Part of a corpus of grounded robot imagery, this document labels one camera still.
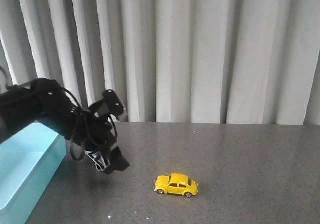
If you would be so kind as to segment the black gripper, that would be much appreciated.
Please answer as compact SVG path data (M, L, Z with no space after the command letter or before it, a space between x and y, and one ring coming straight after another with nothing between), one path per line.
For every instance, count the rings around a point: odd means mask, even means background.
M75 127L71 133L69 152L75 156L74 145L80 146L80 156L86 155L94 162L98 171L111 174L124 171L130 164L119 147L111 151L118 133L111 114L107 113L104 101L92 104L88 110L74 108Z

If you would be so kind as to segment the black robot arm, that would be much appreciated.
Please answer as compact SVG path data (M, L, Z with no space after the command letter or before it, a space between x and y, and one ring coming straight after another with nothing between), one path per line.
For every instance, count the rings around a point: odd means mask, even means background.
M81 108L75 96L55 80L37 78L25 88L13 85L0 96L0 140L39 121L66 140L81 147L80 159L89 156L100 172L110 174L129 167L117 142L112 119L124 117L127 110L114 90L103 92L103 99Z

